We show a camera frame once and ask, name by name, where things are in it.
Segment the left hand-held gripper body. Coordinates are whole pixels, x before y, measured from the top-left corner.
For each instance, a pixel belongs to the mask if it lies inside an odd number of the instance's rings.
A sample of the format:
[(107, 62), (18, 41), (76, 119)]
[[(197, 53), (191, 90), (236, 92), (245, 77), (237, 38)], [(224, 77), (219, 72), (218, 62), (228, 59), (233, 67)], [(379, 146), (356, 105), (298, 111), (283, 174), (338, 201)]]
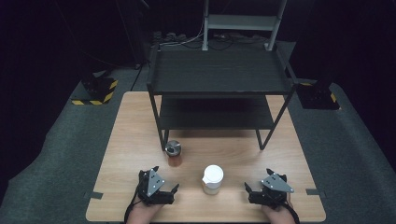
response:
[(137, 196), (145, 205), (172, 204), (175, 200), (170, 191), (161, 191), (165, 180), (151, 169), (139, 172)]

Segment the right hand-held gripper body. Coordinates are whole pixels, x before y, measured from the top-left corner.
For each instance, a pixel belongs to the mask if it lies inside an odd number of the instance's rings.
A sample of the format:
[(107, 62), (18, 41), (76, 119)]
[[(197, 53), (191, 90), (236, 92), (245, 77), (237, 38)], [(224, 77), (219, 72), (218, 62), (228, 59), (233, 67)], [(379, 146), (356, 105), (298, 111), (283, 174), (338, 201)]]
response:
[(288, 193), (294, 192), (294, 188), (287, 183), (285, 175), (273, 173), (264, 178), (261, 183), (260, 191), (253, 191), (248, 188), (248, 201), (250, 203), (266, 205), (275, 209), (287, 202)]

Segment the glass jar with metal lid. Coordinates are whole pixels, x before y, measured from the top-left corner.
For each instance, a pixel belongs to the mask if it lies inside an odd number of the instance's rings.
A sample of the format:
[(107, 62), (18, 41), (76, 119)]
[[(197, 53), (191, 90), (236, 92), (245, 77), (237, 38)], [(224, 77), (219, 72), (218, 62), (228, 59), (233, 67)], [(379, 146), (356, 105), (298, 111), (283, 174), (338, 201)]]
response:
[(170, 166), (178, 167), (182, 163), (181, 152), (181, 144), (176, 140), (171, 140), (165, 145), (165, 153)]

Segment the white plastic cup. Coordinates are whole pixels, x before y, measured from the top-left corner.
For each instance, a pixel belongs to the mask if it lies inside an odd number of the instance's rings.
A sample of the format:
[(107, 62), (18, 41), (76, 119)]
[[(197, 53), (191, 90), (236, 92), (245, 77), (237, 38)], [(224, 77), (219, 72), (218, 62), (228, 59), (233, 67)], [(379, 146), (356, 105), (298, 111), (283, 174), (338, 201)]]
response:
[(221, 167), (216, 164), (208, 165), (204, 170), (202, 178), (203, 191), (208, 195), (219, 193), (224, 173)]

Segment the black two-tier shelf rack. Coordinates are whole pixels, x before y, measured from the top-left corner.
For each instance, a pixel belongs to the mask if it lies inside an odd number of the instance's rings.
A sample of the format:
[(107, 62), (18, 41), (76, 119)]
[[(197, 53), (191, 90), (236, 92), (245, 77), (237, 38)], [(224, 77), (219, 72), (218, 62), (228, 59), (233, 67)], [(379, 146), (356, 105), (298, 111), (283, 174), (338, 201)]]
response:
[(298, 80), (284, 51), (154, 45), (147, 89), (161, 147), (172, 130), (253, 130), (265, 149)]

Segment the person's right hand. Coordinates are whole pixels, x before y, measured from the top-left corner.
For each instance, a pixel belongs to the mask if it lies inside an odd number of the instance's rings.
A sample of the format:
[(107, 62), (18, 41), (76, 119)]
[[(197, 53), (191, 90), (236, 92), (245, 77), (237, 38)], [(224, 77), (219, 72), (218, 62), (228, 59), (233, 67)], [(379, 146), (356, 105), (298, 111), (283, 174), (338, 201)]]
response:
[(269, 206), (263, 205), (262, 211), (267, 216), (271, 224), (295, 224), (295, 220), (291, 212), (283, 206), (279, 206), (274, 210)]

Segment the person's left hand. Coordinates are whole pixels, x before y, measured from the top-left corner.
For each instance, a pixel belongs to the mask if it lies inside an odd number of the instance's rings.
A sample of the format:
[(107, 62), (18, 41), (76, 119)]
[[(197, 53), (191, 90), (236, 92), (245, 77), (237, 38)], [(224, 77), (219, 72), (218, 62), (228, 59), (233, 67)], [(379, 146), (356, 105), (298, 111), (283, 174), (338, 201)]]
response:
[(125, 224), (150, 224), (150, 221), (163, 208), (163, 204), (145, 205), (141, 202), (132, 202)]

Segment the grey tape piece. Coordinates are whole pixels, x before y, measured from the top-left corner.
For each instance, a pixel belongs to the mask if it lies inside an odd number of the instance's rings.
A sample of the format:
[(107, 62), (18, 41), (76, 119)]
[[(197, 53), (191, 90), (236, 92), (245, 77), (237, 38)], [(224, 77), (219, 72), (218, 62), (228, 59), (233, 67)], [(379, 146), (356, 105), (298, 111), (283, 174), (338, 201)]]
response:
[(84, 199), (97, 199), (101, 200), (103, 197), (104, 193), (102, 192), (96, 192), (96, 191), (86, 191), (83, 195)]
[(305, 189), (307, 195), (317, 195), (321, 199), (327, 198), (325, 191), (321, 191), (318, 189)]

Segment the black stand base striped edge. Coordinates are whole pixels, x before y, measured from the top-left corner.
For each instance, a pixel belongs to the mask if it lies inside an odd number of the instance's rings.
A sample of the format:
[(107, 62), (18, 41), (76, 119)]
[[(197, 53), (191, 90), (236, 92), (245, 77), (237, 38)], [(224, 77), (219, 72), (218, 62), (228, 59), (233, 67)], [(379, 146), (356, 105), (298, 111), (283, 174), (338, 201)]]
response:
[(300, 83), (297, 87), (298, 98), (304, 109), (338, 110), (335, 95), (330, 90), (330, 83)]
[(70, 99), (73, 105), (105, 105), (113, 96), (118, 81), (112, 77), (95, 77), (90, 75), (83, 78)]

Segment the black power strip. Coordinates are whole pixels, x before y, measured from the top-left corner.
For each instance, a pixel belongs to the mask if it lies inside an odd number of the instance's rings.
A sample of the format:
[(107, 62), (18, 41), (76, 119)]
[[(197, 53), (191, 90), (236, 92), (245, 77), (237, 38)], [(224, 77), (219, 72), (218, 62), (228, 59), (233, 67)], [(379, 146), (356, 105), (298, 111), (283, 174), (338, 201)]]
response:
[(152, 35), (152, 42), (159, 44), (178, 44), (187, 40), (187, 37), (184, 34), (177, 35), (175, 33), (167, 33), (163, 34), (160, 31), (156, 31)]

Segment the grey metal stand frame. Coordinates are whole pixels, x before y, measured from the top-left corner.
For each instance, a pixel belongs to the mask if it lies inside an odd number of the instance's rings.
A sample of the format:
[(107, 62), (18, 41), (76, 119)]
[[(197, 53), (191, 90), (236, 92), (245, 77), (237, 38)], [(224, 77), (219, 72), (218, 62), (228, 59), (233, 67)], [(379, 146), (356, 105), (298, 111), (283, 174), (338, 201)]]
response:
[(205, 0), (204, 8), (204, 34), (202, 50), (208, 50), (208, 31), (222, 30), (246, 30), (246, 31), (269, 31), (271, 36), (264, 44), (267, 51), (272, 51), (276, 42), (276, 36), (288, 0), (279, 0), (278, 12), (275, 16), (246, 16), (246, 15), (220, 15), (209, 13), (209, 0)]

